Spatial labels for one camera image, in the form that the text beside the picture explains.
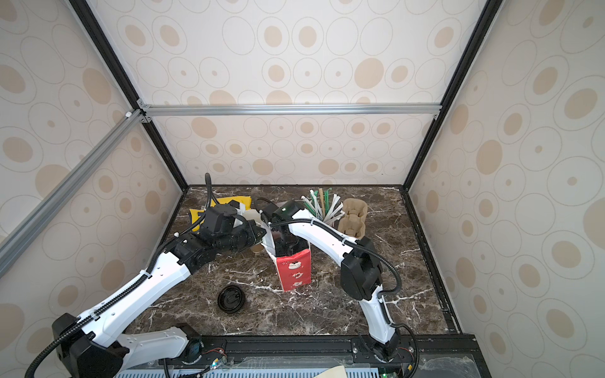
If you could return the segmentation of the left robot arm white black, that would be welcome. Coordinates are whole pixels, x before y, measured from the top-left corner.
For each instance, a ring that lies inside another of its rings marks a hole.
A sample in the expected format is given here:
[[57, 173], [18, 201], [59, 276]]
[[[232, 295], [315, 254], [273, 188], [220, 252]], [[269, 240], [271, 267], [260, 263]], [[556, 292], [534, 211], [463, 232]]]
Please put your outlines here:
[[238, 206], [217, 202], [209, 175], [206, 209], [191, 226], [164, 242], [146, 269], [110, 297], [74, 317], [66, 313], [53, 324], [54, 339], [27, 368], [33, 377], [42, 362], [57, 353], [74, 377], [113, 377], [144, 345], [122, 335], [127, 326], [168, 290], [187, 280], [218, 255], [260, 244], [266, 229], [248, 220]]

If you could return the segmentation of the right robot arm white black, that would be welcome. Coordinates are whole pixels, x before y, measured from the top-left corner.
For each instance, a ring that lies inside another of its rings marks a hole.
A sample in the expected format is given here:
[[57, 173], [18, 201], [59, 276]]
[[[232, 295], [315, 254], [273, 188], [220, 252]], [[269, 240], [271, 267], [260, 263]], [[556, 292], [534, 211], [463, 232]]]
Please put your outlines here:
[[397, 268], [376, 252], [367, 238], [356, 239], [317, 219], [297, 201], [282, 206], [269, 204], [260, 211], [266, 230], [262, 245], [274, 261], [285, 291], [311, 282], [311, 247], [331, 258], [340, 269], [340, 286], [358, 301], [366, 317], [371, 351], [384, 362], [394, 358], [399, 345], [399, 328], [389, 314], [384, 297], [394, 295], [403, 283]]

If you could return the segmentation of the red white paper bag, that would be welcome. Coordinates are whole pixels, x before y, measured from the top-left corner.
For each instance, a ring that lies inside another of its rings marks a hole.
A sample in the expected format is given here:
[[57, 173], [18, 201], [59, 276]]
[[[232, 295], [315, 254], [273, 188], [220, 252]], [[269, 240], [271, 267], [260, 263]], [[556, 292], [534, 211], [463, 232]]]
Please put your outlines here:
[[312, 282], [312, 258], [310, 244], [309, 248], [303, 250], [291, 257], [277, 258], [274, 255], [273, 240], [271, 230], [268, 225], [262, 225], [266, 230], [266, 235], [262, 239], [262, 245], [266, 253], [273, 261], [280, 284], [284, 291], [292, 291], [301, 286], [309, 285]]

